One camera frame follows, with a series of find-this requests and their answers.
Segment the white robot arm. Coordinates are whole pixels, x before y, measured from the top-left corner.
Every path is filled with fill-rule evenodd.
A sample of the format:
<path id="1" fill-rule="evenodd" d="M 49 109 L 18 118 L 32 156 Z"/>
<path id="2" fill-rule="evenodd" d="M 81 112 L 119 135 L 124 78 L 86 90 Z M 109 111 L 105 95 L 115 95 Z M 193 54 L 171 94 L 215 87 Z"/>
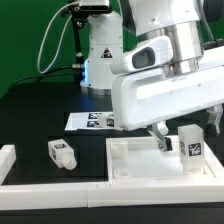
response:
<path id="1" fill-rule="evenodd" d="M 110 94 L 124 130 L 145 127 L 162 151 L 172 148 L 159 124 L 205 109 L 217 125 L 224 104 L 224 46 L 203 43 L 199 24 L 221 15 L 224 0 L 81 0 L 89 15 L 84 90 Z"/>

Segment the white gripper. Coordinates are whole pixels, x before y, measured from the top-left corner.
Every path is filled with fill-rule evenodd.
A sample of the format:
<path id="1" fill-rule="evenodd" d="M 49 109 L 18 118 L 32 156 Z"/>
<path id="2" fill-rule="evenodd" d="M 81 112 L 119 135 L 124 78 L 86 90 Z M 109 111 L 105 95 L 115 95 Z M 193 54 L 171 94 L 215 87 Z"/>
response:
<path id="1" fill-rule="evenodd" d="M 161 68 L 118 77 L 111 88 L 117 124 L 125 130 L 147 127 L 162 152 L 171 139 L 158 122 L 206 109 L 208 124 L 220 134 L 224 103 L 224 49 L 206 50 L 195 72 L 166 77 Z"/>

